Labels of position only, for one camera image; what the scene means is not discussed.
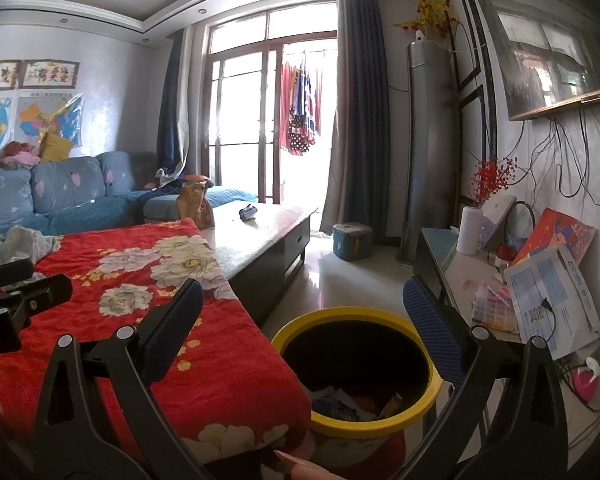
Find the person's right hand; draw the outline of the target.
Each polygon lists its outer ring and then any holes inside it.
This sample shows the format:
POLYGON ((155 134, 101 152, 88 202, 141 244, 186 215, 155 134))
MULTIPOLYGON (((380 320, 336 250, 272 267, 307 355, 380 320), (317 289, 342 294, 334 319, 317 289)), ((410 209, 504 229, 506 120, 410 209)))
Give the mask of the person's right hand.
POLYGON ((290 467, 292 480, 343 480, 342 477, 333 474, 327 469, 314 463, 302 460, 302 458, 275 450, 276 456, 290 467))

